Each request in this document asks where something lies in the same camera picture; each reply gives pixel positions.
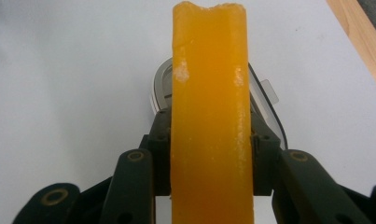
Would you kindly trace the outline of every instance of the black mechanical arm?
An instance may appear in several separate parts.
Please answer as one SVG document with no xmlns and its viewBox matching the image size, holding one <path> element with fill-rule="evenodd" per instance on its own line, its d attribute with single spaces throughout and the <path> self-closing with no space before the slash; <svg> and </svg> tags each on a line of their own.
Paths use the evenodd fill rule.
<svg viewBox="0 0 376 224">
<path fill-rule="evenodd" d="M 370 197 L 338 185 L 310 154 L 282 150 L 280 139 L 252 113 L 254 195 L 271 196 L 278 223 L 376 224 Z M 72 184 L 41 189 L 14 223 L 155 223 L 155 198 L 171 194 L 171 109 L 158 112 L 139 148 L 123 153 L 113 177 L 80 192 Z"/>
</svg>

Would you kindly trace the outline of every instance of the wooden surface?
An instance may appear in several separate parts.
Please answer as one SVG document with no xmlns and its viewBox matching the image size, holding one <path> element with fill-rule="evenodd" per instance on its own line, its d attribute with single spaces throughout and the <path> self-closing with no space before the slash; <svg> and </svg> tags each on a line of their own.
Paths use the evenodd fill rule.
<svg viewBox="0 0 376 224">
<path fill-rule="evenodd" d="M 376 30 L 356 0 L 327 0 L 345 33 L 376 80 Z"/>
</svg>

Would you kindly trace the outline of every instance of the orange object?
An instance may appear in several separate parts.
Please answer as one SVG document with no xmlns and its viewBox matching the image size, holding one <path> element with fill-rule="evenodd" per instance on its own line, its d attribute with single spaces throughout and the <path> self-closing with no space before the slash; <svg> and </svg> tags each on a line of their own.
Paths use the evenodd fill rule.
<svg viewBox="0 0 376 224">
<path fill-rule="evenodd" d="M 253 223 L 245 9 L 174 7 L 174 224 Z"/>
</svg>

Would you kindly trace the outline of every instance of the metal screw head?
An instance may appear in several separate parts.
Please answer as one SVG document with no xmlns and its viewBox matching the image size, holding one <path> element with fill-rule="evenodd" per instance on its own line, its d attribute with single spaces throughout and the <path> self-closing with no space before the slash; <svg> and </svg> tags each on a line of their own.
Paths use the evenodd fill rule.
<svg viewBox="0 0 376 224">
<path fill-rule="evenodd" d="M 52 206 L 62 202 L 66 197 L 68 197 L 68 190 L 54 189 L 45 194 L 40 202 L 45 206 Z"/>
<path fill-rule="evenodd" d="M 144 158 L 144 153 L 140 151 L 134 151 L 130 153 L 127 158 L 129 158 L 130 161 L 140 161 L 141 159 Z"/>
<path fill-rule="evenodd" d="M 295 161 L 307 161 L 309 159 L 305 153 L 300 151 L 291 151 L 289 155 Z"/>
</svg>

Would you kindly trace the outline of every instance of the white surface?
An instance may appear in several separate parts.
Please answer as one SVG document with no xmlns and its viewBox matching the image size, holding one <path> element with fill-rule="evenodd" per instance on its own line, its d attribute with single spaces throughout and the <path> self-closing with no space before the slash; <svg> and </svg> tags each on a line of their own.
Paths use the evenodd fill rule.
<svg viewBox="0 0 376 224">
<path fill-rule="evenodd" d="M 175 3 L 0 1 L 0 223 L 47 185 L 106 179 L 138 146 L 154 117 L 152 78 L 172 55 Z M 241 3 L 250 62 L 280 99 L 290 147 L 368 195 L 376 84 L 326 2 Z M 158 201 L 158 223 L 170 223 L 169 200 Z M 269 198 L 256 200 L 256 219 L 274 223 Z"/>
</svg>

